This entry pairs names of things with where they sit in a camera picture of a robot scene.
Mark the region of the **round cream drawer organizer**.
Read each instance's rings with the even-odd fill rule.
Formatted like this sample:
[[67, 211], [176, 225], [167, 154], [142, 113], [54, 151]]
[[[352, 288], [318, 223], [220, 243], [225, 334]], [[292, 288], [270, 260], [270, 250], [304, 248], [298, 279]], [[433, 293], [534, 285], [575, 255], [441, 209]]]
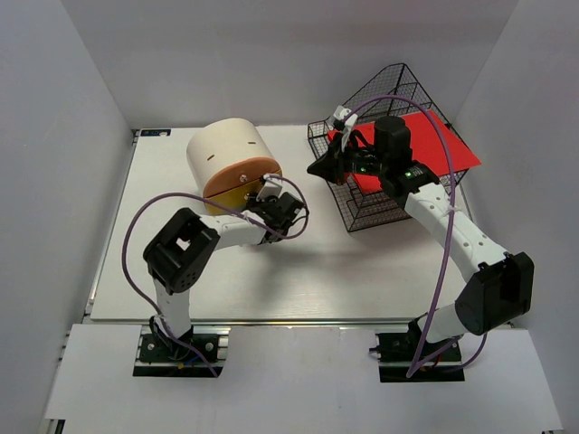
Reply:
[[218, 206], [241, 211], [245, 196], [261, 189], [265, 174], [282, 173], [257, 128], [243, 118], [227, 118], [201, 128], [189, 140], [186, 160], [205, 209], [223, 215]]

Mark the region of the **red folder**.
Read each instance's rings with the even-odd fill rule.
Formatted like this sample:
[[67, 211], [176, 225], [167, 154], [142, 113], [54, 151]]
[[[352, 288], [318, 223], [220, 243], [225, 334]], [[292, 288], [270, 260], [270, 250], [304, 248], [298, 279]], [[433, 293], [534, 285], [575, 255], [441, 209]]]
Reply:
[[[481, 162], [463, 141], [442, 123], [433, 110], [427, 111], [441, 130], [451, 151], [453, 170], [454, 174], [457, 175], [458, 183], [458, 177], [462, 172], [481, 165]], [[413, 150], [413, 159], [427, 165], [444, 183], [450, 184], [446, 156], [430, 121], [421, 112], [403, 115], [402, 119], [411, 131], [410, 145]], [[374, 122], [357, 124], [356, 130], [360, 131], [370, 144], [374, 143]], [[349, 177], [353, 178], [363, 193], [375, 193], [381, 189], [376, 176], [350, 175]]]

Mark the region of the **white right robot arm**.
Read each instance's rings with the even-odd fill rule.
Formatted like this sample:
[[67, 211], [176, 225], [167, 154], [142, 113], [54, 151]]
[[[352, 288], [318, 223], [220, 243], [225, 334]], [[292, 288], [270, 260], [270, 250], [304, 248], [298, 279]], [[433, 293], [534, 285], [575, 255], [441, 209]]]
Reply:
[[422, 361], [441, 350], [441, 342], [488, 331], [526, 314], [531, 308], [535, 265], [525, 253], [512, 254], [490, 239], [463, 211], [433, 170], [413, 158], [412, 133], [403, 118], [386, 116], [374, 123], [368, 142], [356, 128], [357, 117], [336, 118], [327, 151], [307, 171], [332, 184], [350, 175], [372, 175], [382, 190], [419, 222], [453, 262], [465, 287], [450, 305], [414, 319], [409, 325], [410, 353]]

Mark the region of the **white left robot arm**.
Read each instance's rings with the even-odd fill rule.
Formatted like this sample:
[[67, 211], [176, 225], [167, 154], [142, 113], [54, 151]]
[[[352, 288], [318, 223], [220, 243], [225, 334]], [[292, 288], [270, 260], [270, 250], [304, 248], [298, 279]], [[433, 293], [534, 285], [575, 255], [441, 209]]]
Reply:
[[265, 200], [251, 197], [237, 215], [199, 215], [182, 208], [146, 246], [143, 259], [156, 289], [153, 324], [160, 334], [160, 350], [180, 361], [191, 350], [190, 289], [218, 250], [274, 243], [289, 230], [306, 205], [291, 193]]

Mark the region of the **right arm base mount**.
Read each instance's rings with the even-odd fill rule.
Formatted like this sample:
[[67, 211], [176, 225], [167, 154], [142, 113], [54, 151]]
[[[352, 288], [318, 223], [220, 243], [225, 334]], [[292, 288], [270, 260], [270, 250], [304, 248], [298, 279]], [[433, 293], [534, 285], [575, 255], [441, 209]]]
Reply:
[[420, 367], [412, 377], [406, 374], [412, 364], [414, 349], [406, 333], [379, 333], [369, 353], [378, 361], [381, 383], [464, 382], [462, 356], [458, 343], [436, 355]]

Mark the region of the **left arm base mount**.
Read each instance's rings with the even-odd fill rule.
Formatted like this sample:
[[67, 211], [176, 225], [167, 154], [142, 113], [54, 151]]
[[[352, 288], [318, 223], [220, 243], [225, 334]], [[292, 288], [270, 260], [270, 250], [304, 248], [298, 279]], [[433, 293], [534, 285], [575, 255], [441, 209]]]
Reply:
[[[215, 373], [223, 371], [229, 347], [229, 331], [220, 327], [201, 327], [190, 340], [210, 363]], [[132, 375], [150, 378], [214, 378], [214, 375], [193, 350], [173, 343], [169, 349], [148, 328], [144, 327], [138, 340], [138, 349]]]

